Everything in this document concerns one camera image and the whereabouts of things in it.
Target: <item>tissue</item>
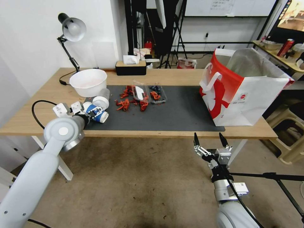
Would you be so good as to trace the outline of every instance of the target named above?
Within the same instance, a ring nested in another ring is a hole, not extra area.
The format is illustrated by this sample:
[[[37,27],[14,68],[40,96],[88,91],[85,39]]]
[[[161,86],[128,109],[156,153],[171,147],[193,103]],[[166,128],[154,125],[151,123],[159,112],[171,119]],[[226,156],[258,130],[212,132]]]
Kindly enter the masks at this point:
[[[124,64],[138,64],[139,63],[139,56],[124,55],[123,56],[123,63]]]

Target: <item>desk lamp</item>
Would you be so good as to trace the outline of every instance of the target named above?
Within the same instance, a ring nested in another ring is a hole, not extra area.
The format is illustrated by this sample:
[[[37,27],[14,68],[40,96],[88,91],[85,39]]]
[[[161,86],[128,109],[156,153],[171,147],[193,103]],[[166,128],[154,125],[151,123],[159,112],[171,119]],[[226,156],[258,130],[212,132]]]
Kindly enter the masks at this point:
[[[59,41],[62,48],[68,55],[69,60],[71,61],[71,63],[73,64],[73,66],[76,69],[76,72],[79,72],[80,67],[79,67],[78,63],[76,62],[76,60],[73,57],[70,56],[69,52],[67,51],[67,49],[64,46],[64,43],[66,41],[72,41],[72,42],[80,41],[86,33],[86,25],[82,20],[79,20],[74,17],[69,17],[65,13],[60,13],[58,15],[58,20],[62,24],[63,35],[58,37],[57,40]]]

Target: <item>screen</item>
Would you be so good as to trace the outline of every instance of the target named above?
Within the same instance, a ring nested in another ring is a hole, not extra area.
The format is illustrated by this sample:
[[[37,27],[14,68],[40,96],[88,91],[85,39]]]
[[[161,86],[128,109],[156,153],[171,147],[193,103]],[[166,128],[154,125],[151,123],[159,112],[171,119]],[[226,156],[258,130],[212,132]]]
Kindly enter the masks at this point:
[[[278,19],[278,28],[304,31],[304,0],[288,1]]]
[[[293,39],[294,44],[304,42],[304,0],[288,0],[267,40],[285,43]]]

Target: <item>clear plastic box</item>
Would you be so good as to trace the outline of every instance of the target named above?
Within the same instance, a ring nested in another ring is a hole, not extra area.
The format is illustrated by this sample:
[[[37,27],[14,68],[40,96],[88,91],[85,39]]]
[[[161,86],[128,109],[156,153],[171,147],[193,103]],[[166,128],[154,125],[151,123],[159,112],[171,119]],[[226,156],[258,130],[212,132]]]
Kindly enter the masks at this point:
[[[144,84],[137,81],[133,81],[132,92],[133,98],[138,101],[151,102],[149,88]]]
[[[149,95],[150,95],[152,104],[161,104],[161,103],[165,103],[168,100],[166,93],[160,84],[156,83],[155,85],[148,86],[148,88],[149,88]],[[150,94],[153,91],[155,91],[158,95],[161,96],[161,98],[159,100],[153,99],[153,96],[151,96],[151,94]]]

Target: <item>whiteboard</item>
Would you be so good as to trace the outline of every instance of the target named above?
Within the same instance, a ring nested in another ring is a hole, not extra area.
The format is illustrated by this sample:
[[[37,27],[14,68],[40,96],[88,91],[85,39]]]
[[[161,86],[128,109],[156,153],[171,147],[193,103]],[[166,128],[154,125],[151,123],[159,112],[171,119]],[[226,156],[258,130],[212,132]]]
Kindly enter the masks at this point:
[[[187,0],[185,16],[268,16],[276,0]]]

